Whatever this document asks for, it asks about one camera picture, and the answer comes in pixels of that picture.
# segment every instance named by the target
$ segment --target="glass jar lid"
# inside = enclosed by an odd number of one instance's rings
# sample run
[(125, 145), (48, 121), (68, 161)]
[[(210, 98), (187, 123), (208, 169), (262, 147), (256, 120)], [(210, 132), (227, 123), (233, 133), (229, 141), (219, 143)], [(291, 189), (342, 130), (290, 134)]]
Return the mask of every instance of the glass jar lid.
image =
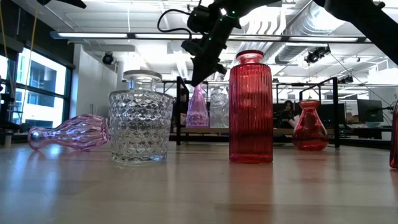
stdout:
[(128, 70), (123, 72), (123, 78), (125, 80), (140, 80), (141, 82), (151, 82), (152, 80), (155, 80), (155, 82), (162, 81), (161, 74), (150, 70)]

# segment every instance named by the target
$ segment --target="pink glass vase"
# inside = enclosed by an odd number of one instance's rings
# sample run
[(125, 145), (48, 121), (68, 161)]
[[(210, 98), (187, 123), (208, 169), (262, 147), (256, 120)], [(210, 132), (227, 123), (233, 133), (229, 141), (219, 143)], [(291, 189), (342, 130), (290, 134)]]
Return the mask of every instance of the pink glass vase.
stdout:
[(293, 131), (294, 146), (303, 151), (322, 151), (328, 145), (328, 133), (323, 126), (317, 108), (317, 100), (305, 100), (298, 103), (303, 109), (300, 121)]
[(69, 119), (54, 129), (31, 128), (28, 143), (33, 150), (58, 144), (79, 151), (89, 151), (107, 143), (108, 133), (106, 118), (86, 114)]
[(201, 84), (195, 87), (193, 97), (189, 101), (187, 112), (187, 128), (208, 128), (209, 114), (203, 97)]
[(398, 169), (398, 102), (392, 115), (392, 147), (390, 151), (390, 167)]
[(272, 162), (273, 107), (271, 70), (263, 53), (247, 50), (231, 70), (229, 80), (229, 159), (233, 162)]

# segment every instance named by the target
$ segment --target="clear glass jar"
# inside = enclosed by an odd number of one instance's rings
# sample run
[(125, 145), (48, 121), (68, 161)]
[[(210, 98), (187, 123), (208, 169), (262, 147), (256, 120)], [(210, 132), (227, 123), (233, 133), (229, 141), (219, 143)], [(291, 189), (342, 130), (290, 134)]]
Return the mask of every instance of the clear glass jar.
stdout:
[(216, 87), (210, 96), (210, 128), (226, 128), (223, 124), (223, 107), (228, 101), (228, 95), (223, 89)]
[(157, 93), (158, 73), (124, 72), (130, 90), (109, 94), (112, 159), (126, 164), (166, 160), (174, 99)]

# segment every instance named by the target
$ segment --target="tall red ribbed vase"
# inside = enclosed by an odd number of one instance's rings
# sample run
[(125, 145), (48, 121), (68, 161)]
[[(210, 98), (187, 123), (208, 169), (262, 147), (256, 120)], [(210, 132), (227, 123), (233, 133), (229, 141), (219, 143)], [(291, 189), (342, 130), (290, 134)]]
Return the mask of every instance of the tall red ribbed vase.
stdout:
[(392, 115), (392, 147), (390, 152), (390, 167), (398, 169), (398, 102)]
[(260, 63), (258, 50), (238, 54), (240, 65), (229, 79), (229, 159), (272, 162), (273, 114), (271, 69)]

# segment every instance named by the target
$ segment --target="table surface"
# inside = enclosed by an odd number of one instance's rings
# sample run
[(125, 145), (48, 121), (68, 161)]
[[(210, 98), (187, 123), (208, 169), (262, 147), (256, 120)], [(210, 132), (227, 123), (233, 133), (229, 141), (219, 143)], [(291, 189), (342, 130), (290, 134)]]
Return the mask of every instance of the table surface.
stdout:
[(274, 147), (235, 164), (227, 144), (170, 143), (167, 162), (122, 166), (110, 146), (0, 149), (0, 223), (397, 223), (398, 171), (382, 149)]

